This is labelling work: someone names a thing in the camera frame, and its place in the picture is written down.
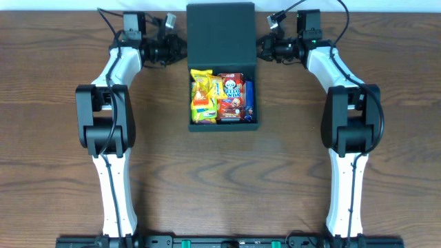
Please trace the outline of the blue Eclipse mint box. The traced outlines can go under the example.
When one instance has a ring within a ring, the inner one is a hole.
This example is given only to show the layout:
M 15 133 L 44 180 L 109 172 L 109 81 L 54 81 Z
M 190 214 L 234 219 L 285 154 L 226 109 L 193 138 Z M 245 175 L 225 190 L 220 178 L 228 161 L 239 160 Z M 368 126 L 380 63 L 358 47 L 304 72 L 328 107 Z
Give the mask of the blue Eclipse mint box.
M 254 83 L 252 81 L 245 81 L 244 84 L 244 109 L 247 112 L 254 108 Z

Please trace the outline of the black container box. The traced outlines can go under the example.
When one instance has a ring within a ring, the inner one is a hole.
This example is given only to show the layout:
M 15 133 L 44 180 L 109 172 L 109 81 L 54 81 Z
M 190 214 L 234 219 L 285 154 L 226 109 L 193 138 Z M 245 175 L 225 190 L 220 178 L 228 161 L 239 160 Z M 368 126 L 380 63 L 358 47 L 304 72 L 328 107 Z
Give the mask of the black container box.
M 195 124 L 190 132 L 254 131 L 260 126 L 257 89 L 255 5 L 193 3 L 187 5 L 187 67 L 214 74 L 240 72 L 254 90 L 252 121 Z

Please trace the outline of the yellow orange candy packet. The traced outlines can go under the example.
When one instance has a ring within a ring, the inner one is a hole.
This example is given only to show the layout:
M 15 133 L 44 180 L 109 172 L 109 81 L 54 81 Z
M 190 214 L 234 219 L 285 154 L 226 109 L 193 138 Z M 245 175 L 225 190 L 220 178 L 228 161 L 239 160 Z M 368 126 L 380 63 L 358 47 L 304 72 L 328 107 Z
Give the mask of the yellow orange candy packet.
M 212 70 L 191 69 L 190 74 L 194 79 L 191 108 L 194 110 L 206 107 L 209 105 L 207 91 L 209 87 L 209 76 L 212 75 Z

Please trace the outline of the small yellow snack packet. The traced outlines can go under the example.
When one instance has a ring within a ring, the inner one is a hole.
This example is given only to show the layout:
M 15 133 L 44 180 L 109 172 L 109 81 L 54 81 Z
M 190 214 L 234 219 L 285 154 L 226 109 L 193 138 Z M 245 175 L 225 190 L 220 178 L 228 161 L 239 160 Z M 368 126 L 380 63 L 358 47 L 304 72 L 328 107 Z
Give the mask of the small yellow snack packet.
M 224 100 L 228 96 L 224 91 L 223 78 L 221 76 L 209 75 L 209 89 L 207 97 L 211 99 Z

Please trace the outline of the blue Dairy Milk bar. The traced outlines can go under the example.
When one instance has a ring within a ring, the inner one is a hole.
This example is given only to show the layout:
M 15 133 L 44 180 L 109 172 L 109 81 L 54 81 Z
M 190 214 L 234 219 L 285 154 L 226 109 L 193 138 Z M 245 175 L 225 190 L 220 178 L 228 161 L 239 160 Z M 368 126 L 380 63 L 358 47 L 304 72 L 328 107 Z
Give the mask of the blue Dairy Milk bar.
M 246 105 L 244 108 L 244 121 L 251 123 L 254 117 L 254 108 L 250 105 Z

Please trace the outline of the green Pretz snack box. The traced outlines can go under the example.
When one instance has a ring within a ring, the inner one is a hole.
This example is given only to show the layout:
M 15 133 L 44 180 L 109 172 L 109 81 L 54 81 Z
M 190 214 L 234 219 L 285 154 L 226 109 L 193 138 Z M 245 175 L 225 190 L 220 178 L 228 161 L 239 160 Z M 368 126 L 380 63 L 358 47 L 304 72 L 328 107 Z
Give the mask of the green Pretz snack box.
M 209 99 L 209 105 L 203 108 L 192 109 L 190 103 L 191 120 L 193 124 L 215 124 L 217 118 L 217 100 Z

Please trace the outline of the red Hello Panda box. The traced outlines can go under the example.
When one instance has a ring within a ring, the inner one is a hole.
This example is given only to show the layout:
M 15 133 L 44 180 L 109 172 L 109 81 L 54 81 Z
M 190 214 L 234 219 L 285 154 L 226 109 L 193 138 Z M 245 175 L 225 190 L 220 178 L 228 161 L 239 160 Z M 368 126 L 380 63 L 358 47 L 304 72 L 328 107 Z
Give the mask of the red Hello Panda box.
M 221 123 L 244 119 L 244 79 L 241 73 L 221 73 L 226 99 L 218 101 L 217 120 Z

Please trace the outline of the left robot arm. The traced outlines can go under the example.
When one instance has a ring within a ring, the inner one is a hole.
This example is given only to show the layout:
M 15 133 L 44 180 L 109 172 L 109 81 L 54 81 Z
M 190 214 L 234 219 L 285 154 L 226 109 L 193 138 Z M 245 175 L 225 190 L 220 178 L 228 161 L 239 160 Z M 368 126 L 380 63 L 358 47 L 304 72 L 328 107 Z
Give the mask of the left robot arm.
M 113 30 L 109 60 L 102 73 L 75 92 L 79 141 L 92 157 L 103 199 L 103 235 L 124 239 L 136 232 L 130 189 L 130 154 L 136 126 L 129 88 L 143 68 L 165 67 L 184 59 L 187 44 L 172 33 L 176 16 L 153 17 L 154 38 L 146 35 L 145 12 L 124 12 L 123 29 Z

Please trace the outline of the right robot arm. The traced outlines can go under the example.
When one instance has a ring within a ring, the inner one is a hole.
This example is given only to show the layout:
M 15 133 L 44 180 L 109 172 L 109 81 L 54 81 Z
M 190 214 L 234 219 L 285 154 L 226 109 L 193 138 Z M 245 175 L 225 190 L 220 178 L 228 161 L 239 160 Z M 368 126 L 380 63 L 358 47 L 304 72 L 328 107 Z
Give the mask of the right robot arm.
M 312 73 L 326 93 L 320 135 L 331 160 L 331 202 L 327 231 L 351 240 L 362 234 L 362 181 L 369 154 L 384 132 L 380 89 L 365 84 L 340 58 L 337 43 L 322 37 L 320 11 L 297 13 L 297 36 L 285 37 L 284 10 L 271 14 L 271 32 L 256 44 L 258 58 L 278 63 L 297 61 Z

